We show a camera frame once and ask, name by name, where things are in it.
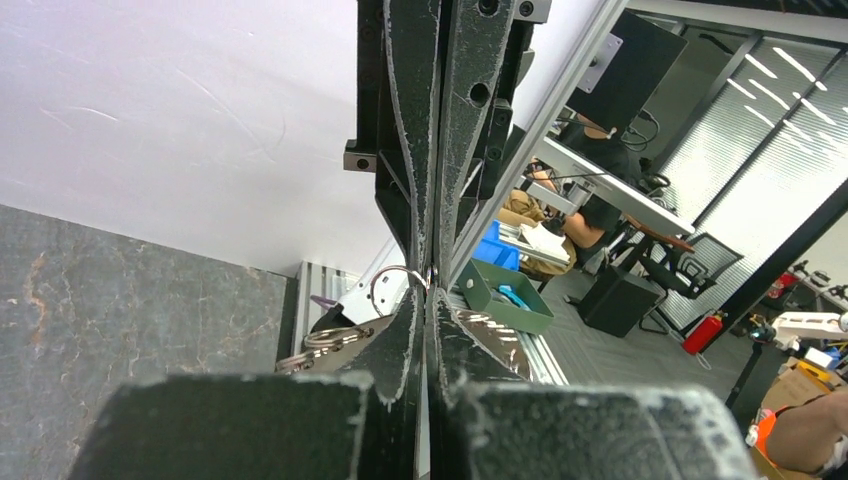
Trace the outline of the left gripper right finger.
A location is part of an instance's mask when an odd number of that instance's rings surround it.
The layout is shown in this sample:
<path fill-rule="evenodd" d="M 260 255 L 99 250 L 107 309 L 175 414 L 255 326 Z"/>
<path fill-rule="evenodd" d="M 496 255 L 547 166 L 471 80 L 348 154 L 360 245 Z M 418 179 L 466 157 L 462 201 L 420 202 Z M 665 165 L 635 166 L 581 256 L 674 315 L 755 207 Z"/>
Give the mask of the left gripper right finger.
<path fill-rule="evenodd" d="M 484 380 L 444 349 L 456 323 L 458 210 L 500 84 L 516 6 L 454 1 L 440 31 L 438 172 L 432 200 L 427 369 L 439 479 L 751 479 L 723 404 L 698 386 L 539 385 Z"/>

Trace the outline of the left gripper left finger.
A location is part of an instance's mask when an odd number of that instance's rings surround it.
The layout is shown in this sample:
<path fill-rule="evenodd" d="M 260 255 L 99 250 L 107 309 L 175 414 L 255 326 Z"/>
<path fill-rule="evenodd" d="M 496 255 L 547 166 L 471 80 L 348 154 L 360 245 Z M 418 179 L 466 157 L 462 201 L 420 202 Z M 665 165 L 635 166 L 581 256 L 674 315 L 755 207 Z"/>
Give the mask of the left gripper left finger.
<path fill-rule="evenodd" d="M 375 199 L 407 269 L 431 260 L 439 2 L 357 4 L 356 146 L 377 157 Z M 413 279 L 394 318 L 351 366 L 374 379 L 360 443 L 360 479 L 418 478 L 427 288 Z"/>

